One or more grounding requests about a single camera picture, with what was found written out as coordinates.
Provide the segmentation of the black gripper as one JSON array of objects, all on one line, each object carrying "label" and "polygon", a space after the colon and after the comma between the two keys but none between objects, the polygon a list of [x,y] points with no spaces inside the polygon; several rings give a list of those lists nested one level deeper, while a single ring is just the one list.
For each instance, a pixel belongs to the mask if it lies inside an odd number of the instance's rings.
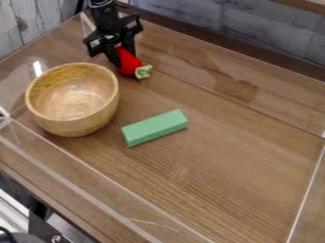
[{"label": "black gripper", "polygon": [[116,0],[88,0],[87,6],[95,24],[95,31],[83,40],[88,55],[104,53],[113,66],[120,67],[115,47],[121,45],[136,55],[135,36],[143,31],[139,15],[120,17],[117,8],[123,5]]}]

